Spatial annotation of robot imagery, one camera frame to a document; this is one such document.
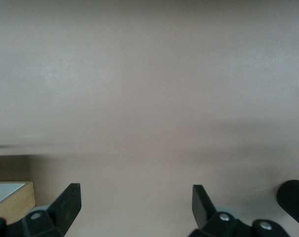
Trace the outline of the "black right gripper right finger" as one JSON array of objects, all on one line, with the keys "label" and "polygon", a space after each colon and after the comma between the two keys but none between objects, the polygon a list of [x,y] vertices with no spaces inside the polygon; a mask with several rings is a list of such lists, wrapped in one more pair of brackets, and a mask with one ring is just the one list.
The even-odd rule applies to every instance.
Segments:
[{"label": "black right gripper right finger", "polygon": [[273,221],[257,219],[248,226],[230,213],[217,211],[202,185],[192,187],[192,212],[197,229],[188,237],[288,237]]}]

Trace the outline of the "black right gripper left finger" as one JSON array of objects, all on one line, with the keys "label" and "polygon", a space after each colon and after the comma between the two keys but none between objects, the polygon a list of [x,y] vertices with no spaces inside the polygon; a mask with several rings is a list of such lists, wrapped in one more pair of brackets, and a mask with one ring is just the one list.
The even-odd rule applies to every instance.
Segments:
[{"label": "black right gripper left finger", "polygon": [[35,210],[13,224],[0,217],[0,237],[65,237],[81,210],[81,188],[71,183],[45,210]]}]

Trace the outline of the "wooden drawer white front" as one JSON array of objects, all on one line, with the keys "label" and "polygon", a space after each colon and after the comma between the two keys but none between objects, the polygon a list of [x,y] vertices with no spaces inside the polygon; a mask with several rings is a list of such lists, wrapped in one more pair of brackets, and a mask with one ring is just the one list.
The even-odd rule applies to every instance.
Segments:
[{"label": "wooden drawer white front", "polygon": [[8,223],[20,220],[35,207],[33,182],[0,182],[0,217]]}]

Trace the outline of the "black ribbed cylinder vase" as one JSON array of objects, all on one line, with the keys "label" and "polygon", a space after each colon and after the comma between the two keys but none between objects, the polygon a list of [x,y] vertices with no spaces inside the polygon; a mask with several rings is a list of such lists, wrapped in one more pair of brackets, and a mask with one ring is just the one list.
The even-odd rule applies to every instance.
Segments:
[{"label": "black ribbed cylinder vase", "polygon": [[284,182],[277,190],[276,200],[299,223],[299,180]]}]

